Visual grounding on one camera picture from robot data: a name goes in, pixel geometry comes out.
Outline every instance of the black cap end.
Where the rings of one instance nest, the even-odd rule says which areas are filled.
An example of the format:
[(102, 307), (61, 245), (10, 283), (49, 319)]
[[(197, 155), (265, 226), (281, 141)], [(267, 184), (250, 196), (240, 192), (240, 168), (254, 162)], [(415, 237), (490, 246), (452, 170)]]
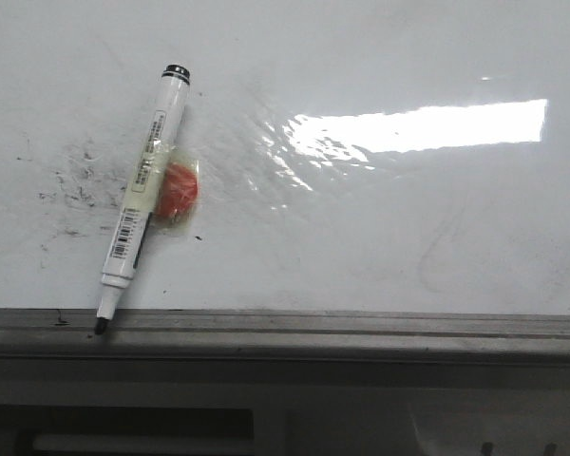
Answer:
[(103, 318), (102, 316), (97, 318), (97, 323), (95, 323), (95, 333), (97, 335), (102, 335), (103, 333), (105, 333), (105, 330), (107, 329), (107, 324), (109, 322), (110, 320), (108, 320), (107, 318)]
[(174, 76), (190, 84), (190, 71), (181, 65), (169, 65), (165, 71), (162, 72), (162, 76)]

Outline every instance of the ink stain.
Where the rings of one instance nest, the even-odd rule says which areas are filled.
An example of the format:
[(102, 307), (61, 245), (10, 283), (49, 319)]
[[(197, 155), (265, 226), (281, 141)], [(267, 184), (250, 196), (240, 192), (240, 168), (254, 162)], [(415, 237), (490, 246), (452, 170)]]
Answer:
[(93, 207), (95, 205), (93, 196), (90, 195), (87, 191), (85, 191), (82, 186), (78, 187), (78, 195), (80, 195), (80, 200), (84, 201), (88, 205), (88, 207)]
[(59, 309), (57, 309), (57, 314), (57, 323), (55, 323), (55, 326), (68, 326), (69, 323), (61, 317), (61, 311)]
[(83, 235), (80, 231), (72, 230), (71, 228), (66, 228), (64, 230), (64, 234), (70, 236), (71, 238), (84, 238), (84, 237), (86, 237), (86, 235)]
[(51, 201), (55, 201), (55, 199), (57, 198), (57, 193), (39, 193), (38, 194), (38, 198), (40, 200), (51, 200)]

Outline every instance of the black marker tip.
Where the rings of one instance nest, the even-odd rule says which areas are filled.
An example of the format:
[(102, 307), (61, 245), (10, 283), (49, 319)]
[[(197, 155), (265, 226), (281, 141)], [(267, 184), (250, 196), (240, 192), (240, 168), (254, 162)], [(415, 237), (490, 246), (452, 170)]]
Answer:
[(107, 329), (107, 324), (109, 322), (110, 320), (108, 320), (107, 318), (103, 318), (102, 316), (97, 318), (97, 323), (95, 323), (95, 333), (97, 335), (102, 335), (103, 333), (105, 333), (105, 330)]

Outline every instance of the marker label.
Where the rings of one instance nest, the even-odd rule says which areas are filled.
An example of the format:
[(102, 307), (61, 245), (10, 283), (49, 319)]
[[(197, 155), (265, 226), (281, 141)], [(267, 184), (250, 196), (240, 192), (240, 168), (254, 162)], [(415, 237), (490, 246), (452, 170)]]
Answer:
[(153, 141), (151, 153), (144, 148), (140, 164), (124, 192), (123, 207), (145, 213), (154, 210), (172, 149), (172, 145), (160, 140)]
[(148, 133), (148, 141), (145, 144), (140, 164), (137, 167), (136, 177), (131, 186), (133, 192), (141, 193), (145, 190), (145, 185), (152, 171), (154, 146), (161, 139), (162, 128), (164, 127), (166, 118), (167, 113), (164, 111), (156, 111), (154, 113), (154, 119), (152, 120), (150, 132)]

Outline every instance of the marker cap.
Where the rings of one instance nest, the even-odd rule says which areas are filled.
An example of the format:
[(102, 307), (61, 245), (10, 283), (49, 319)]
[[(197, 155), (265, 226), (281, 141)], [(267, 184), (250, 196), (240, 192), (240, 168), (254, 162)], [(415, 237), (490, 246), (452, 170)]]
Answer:
[(190, 86), (190, 71), (181, 65), (169, 65), (165, 71), (162, 72), (162, 76), (180, 78)]

